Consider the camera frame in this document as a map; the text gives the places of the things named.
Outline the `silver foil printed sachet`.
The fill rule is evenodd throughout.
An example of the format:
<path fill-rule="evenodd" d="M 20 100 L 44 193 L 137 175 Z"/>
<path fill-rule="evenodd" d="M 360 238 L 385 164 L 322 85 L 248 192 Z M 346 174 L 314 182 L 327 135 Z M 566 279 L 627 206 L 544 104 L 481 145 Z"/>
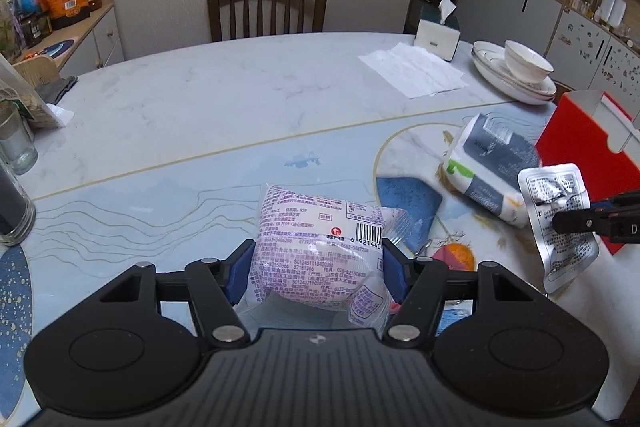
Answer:
<path fill-rule="evenodd" d="M 580 224 L 582 210 L 591 208 L 587 187 L 574 164 L 524 169 L 518 186 L 544 266 L 544 291 L 551 295 L 599 256 L 596 236 Z"/>

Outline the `pink printed snack bag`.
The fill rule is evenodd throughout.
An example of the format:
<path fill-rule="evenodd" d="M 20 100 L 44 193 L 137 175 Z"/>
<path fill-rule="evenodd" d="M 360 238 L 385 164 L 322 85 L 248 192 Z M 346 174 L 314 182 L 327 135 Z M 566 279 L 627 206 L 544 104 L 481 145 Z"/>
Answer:
<path fill-rule="evenodd" d="M 383 241 L 401 243 L 412 226 L 403 209 L 268 185 L 240 309 L 277 296 L 344 312 L 352 325 L 382 329 L 392 305 L 384 283 Z"/>

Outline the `red white cardboard box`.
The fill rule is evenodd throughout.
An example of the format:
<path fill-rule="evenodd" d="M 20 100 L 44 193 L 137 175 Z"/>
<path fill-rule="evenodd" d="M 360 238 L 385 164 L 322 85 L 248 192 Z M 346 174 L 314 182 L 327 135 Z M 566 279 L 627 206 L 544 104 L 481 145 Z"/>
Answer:
<path fill-rule="evenodd" d="M 545 166 L 574 164 L 590 204 L 639 193 L 639 131 L 629 115 L 600 91 L 564 93 L 536 143 Z M 603 239 L 611 254 L 626 244 Z"/>

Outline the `white gold-rimmed bowl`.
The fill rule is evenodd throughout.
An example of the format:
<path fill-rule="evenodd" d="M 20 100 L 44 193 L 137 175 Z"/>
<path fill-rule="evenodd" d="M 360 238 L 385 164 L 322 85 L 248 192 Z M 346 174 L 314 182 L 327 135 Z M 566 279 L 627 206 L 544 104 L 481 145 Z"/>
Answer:
<path fill-rule="evenodd" d="M 554 72 L 543 56 L 513 40 L 504 43 L 504 60 L 516 78 L 529 83 L 542 83 Z"/>

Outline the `glass jar with dark contents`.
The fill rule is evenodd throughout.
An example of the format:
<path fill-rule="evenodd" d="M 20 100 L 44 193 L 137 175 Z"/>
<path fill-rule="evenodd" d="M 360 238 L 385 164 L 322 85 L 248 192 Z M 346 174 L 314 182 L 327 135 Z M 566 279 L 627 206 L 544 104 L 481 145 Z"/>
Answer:
<path fill-rule="evenodd" d="M 11 168 L 1 161 L 0 233 L 1 244 L 14 246 L 28 236 L 36 219 L 35 205 Z"/>

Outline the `white paper sheet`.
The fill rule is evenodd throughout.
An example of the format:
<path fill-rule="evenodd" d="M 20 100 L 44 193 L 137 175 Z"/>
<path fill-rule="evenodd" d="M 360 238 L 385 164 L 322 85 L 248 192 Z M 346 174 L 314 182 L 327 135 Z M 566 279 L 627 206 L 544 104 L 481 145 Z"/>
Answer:
<path fill-rule="evenodd" d="M 373 69 L 406 98 L 422 98 L 468 87 L 464 74 L 420 46 L 398 43 L 393 49 L 361 55 Z"/>

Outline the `small drinking glass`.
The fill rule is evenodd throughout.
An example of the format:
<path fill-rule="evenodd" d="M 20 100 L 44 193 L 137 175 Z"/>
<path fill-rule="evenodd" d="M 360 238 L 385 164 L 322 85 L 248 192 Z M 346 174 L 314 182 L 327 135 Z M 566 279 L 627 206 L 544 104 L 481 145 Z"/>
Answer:
<path fill-rule="evenodd" d="M 1 156 L 17 176 L 29 172 L 38 159 L 34 140 L 17 106 L 1 102 Z"/>

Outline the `green white tissue box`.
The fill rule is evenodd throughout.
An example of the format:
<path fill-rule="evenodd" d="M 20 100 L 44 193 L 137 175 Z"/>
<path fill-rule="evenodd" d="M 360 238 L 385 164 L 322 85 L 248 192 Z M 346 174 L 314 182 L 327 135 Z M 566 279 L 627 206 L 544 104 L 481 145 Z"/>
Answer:
<path fill-rule="evenodd" d="M 460 40 L 460 30 L 449 25 L 456 9 L 450 0 L 440 0 L 437 6 L 424 4 L 413 44 L 451 62 Z"/>

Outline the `white side cabinet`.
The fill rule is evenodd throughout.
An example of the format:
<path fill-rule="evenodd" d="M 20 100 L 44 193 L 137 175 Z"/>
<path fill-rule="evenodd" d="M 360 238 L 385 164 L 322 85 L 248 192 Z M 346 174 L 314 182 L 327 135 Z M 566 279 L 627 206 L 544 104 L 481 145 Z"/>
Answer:
<path fill-rule="evenodd" d="M 26 61 L 36 51 L 65 39 L 75 39 L 73 47 L 53 60 L 62 76 L 80 76 L 86 72 L 126 61 L 119 35 L 114 0 L 102 0 L 102 6 L 85 20 L 61 30 L 52 31 L 33 48 L 22 53 L 18 62 Z"/>

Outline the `clear plastic noodle bag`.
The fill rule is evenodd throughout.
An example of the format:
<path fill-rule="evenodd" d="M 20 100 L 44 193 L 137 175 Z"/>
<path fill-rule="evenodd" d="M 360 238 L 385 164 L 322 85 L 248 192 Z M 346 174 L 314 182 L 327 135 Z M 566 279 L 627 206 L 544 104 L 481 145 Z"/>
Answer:
<path fill-rule="evenodd" d="M 63 78 L 51 57 L 38 55 L 12 65 L 1 57 L 1 101 L 17 106 L 33 128 L 61 128 L 58 103 L 75 87 L 77 78 Z"/>

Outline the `blue round mouse pad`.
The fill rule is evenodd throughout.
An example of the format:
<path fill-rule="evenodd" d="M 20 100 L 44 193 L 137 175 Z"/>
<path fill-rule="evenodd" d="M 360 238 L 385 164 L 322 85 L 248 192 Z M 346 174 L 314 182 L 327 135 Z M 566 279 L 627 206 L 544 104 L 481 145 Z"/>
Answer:
<path fill-rule="evenodd" d="M 52 60 L 56 60 L 67 53 L 73 47 L 75 42 L 75 39 L 65 39 L 57 43 L 50 44 L 50 46 L 45 46 L 42 50 L 29 54 L 28 57 L 43 55 L 52 58 Z"/>

